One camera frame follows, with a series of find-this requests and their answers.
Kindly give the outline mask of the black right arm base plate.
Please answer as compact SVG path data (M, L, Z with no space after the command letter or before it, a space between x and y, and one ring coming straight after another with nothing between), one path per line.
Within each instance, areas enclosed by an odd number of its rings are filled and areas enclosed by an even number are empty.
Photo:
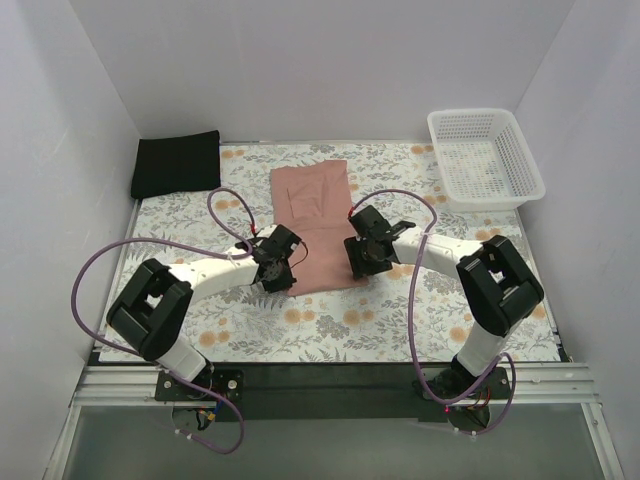
M475 378L467 379L453 368L424 368L422 373L430 390L441 399L451 399L466 391ZM479 386L466 396L466 399L506 400L511 394L511 385L507 372L502 367L494 368Z

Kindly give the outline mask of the pink t shirt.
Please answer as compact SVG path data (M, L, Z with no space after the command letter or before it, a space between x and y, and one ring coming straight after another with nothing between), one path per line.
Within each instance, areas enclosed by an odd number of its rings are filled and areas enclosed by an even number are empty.
M347 162L326 160L303 167L271 171L274 221L305 245L289 260L294 285L291 296L364 287L353 277L344 240L355 235L348 221L352 207Z

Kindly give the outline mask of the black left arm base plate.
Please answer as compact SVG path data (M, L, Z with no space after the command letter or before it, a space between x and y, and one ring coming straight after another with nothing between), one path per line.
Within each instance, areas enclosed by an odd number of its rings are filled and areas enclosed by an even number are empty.
M213 370L209 367L191 380L191 383L236 401L243 393L244 373L237 369ZM180 383L166 372L158 375L154 399L161 402L213 401L210 395Z

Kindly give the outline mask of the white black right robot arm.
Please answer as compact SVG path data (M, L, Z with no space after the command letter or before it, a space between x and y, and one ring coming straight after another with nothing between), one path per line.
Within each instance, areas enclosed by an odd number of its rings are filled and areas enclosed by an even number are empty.
M372 206L351 213L349 223L356 235L344 246L356 280L409 265L460 282L474 320L471 333L448 368L421 382L442 399L479 395L511 334L544 299L539 280L512 242L502 235L456 239L409 221L392 225Z

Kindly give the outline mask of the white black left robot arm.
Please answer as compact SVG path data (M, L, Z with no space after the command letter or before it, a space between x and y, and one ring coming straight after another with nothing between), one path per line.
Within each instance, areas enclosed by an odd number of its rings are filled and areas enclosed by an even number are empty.
M303 244L283 225L237 243L223 254L184 264L144 261L107 313L108 325L148 362L178 376L178 387L193 400L213 386L210 362L181 335L189 307L235 287L259 285L266 292L290 289L294 278L289 258Z

